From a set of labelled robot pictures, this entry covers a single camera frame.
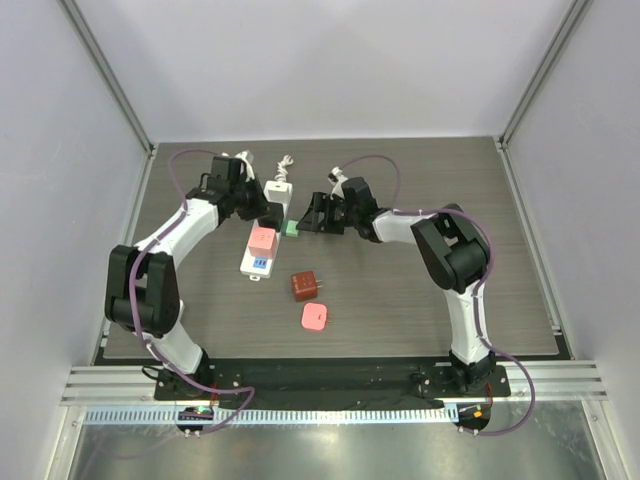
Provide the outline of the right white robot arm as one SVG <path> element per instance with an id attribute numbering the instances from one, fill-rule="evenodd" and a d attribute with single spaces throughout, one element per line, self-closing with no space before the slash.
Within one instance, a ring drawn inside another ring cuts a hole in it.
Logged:
<path id="1" fill-rule="evenodd" d="M 414 212 L 383 208 L 364 178 L 354 177 L 335 180 L 330 193 L 315 192 L 297 227 L 326 234 L 352 228 L 372 243 L 415 245 L 431 280 L 445 294 L 452 331 L 452 386 L 466 396 L 487 389 L 496 368 L 495 353 L 483 332 L 490 246 L 458 204 Z"/>

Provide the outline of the green cube plug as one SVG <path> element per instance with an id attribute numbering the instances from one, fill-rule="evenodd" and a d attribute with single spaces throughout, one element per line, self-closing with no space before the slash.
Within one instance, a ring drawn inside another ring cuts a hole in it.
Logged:
<path id="1" fill-rule="evenodd" d="M 286 220 L 281 229 L 281 234 L 286 237 L 297 238 L 299 236 L 298 222 L 295 220 Z"/>

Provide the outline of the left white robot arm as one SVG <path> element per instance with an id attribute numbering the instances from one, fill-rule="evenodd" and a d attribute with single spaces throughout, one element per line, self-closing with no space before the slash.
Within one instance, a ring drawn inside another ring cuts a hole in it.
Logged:
<path id="1" fill-rule="evenodd" d="M 138 340 L 167 369 L 188 398 L 205 397 L 212 387 L 209 357 L 181 323 L 177 269 L 186 256 L 233 215 L 256 227 L 277 230 L 291 203 L 287 182 L 209 178 L 191 189 L 179 209 L 153 234 L 134 246 L 118 245 L 109 256 L 105 316 Z"/>

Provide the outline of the white power strip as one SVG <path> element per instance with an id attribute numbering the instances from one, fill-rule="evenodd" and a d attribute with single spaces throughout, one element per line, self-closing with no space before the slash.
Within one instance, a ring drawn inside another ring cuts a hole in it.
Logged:
<path id="1" fill-rule="evenodd" d="M 293 185 L 269 180 L 263 188 L 269 207 L 275 212 L 267 220 L 255 220 L 240 264 L 240 272 L 251 281 L 271 277 L 286 217 L 291 204 Z"/>

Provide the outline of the pink plug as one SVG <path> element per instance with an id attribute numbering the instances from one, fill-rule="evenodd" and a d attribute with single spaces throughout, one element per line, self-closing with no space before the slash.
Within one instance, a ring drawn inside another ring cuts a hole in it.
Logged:
<path id="1" fill-rule="evenodd" d="M 309 302 L 304 305 L 300 323 L 305 330 L 323 331 L 329 322 L 329 309 L 325 304 Z"/>

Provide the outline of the pink cube socket adapter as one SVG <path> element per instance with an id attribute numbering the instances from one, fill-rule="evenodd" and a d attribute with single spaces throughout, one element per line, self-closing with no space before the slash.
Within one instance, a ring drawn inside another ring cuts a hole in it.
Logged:
<path id="1" fill-rule="evenodd" d="M 254 226 L 247 247 L 252 257 L 273 260 L 278 246 L 278 232 L 273 228 Z"/>

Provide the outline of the dark red cube plug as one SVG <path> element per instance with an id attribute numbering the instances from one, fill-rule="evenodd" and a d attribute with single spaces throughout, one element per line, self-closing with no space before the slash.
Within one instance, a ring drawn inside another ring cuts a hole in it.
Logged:
<path id="1" fill-rule="evenodd" d="M 296 302 L 305 302 L 318 297 L 322 281 L 313 271 L 298 272 L 291 276 L 291 290 Z"/>

